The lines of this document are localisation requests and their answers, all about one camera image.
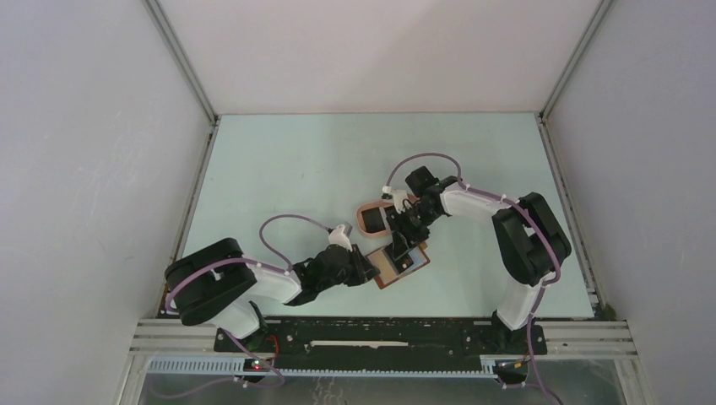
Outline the pink oval plastic tray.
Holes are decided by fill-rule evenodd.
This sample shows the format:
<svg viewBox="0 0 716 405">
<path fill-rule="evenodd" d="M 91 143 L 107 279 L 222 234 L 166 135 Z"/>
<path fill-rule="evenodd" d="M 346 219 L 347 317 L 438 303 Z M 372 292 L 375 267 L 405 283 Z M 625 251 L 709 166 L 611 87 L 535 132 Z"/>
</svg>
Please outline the pink oval plastic tray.
<svg viewBox="0 0 716 405">
<path fill-rule="evenodd" d="M 393 226 L 405 226 L 407 213 L 398 213 L 392 200 L 367 202 L 356 211 L 356 221 L 360 232 L 369 239 L 388 238 Z"/>
</svg>

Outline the brown leather card holder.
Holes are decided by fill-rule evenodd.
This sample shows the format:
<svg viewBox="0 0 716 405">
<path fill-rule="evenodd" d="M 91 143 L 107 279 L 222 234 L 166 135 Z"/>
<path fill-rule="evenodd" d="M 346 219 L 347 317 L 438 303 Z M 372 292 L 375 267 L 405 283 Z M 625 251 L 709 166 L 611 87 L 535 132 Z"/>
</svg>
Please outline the brown leather card holder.
<svg viewBox="0 0 716 405">
<path fill-rule="evenodd" d="M 426 254 L 427 244 L 420 243 L 398 259 L 393 258 L 393 244 L 382 246 L 369 253 L 366 258 L 378 270 L 373 279 L 379 289 L 385 289 L 427 266 L 431 261 Z"/>
</svg>

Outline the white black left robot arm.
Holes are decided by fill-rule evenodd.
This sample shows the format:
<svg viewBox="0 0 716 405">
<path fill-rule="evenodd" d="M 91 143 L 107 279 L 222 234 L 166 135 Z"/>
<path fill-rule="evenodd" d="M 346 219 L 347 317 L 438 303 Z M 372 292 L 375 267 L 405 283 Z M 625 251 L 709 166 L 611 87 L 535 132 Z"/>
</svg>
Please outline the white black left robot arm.
<svg viewBox="0 0 716 405">
<path fill-rule="evenodd" d="M 357 245 L 330 244 L 285 271 L 246 258 L 233 238 L 196 251 L 164 271 L 169 292 L 166 301 L 183 325 L 212 324 L 251 352 L 267 340 L 254 298 L 301 306 L 332 287 L 360 286 L 378 274 Z"/>
</svg>

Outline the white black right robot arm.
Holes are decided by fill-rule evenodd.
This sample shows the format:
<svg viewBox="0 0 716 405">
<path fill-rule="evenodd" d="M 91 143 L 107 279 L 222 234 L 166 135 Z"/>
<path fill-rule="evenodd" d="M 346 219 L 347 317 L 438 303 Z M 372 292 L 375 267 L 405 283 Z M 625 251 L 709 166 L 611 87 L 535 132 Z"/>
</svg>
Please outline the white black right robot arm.
<svg viewBox="0 0 716 405">
<path fill-rule="evenodd" d="M 392 242 L 388 257 L 400 262 L 429 238 L 441 217 L 465 217 L 492 224 L 510 280 L 491 329 L 496 349 L 511 353 L 525 340 L 523 327 L 533 316 L 549 274 L 557 274 L 572 253 L 569 239 L 545 198 L 536 192 L 516 201 L 474 189 L 457 176 L 437 179 L 425 166 L 406 179 L 407 190 L 385 185 L 382 196 L 393 204 L 387 216 Z"/>
</svg>

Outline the black card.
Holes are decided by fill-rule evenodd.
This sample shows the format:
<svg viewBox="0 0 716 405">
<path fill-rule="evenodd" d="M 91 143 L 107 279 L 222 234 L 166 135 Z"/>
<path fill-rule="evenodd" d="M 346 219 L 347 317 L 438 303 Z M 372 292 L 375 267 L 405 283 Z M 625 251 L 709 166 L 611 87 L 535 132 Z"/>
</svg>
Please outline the black card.
<svg viewBox="0 0 716 405">
<path fill-rule="evenodd" d="M 385 213 L 383 207 L 368 208 L 361 212 L 363 229 L 369 235 L 374 235 L 387 230 Z"/>
</svg>

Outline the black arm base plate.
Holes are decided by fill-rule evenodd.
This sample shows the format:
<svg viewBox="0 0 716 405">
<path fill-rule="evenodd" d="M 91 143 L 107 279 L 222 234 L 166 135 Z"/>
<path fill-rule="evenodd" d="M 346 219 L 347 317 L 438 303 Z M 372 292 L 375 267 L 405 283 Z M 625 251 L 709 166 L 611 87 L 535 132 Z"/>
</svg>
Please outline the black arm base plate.
<svg viewBox="0 0 716 405">
<path fill-rule="evenodd" d="M 483 357 L 548 352 L 542 327 L 504 332 L 472 318 L 278 317 L 240 343 L 280 370 L 478 372 Z"/>
</svg>

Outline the aluminium frame rail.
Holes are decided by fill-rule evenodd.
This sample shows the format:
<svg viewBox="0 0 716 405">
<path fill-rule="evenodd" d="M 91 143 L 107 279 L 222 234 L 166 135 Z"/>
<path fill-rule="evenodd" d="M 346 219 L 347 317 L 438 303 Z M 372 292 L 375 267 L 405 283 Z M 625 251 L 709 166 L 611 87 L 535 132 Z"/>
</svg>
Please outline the aluminium frame rail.
<svg viewBox="0 0 716 405">
<path fill-rule="evenodd" d="M 498 348 L 479 318 L 273 317 L 268 336 L 242 352 L 210 325 L 139 322 L 129 353 L 149 372 L 200 375 L 491 378 L 537 360 L 633 360 L 623 321 L 538 321 L 530 343 Z"/>
</svg>

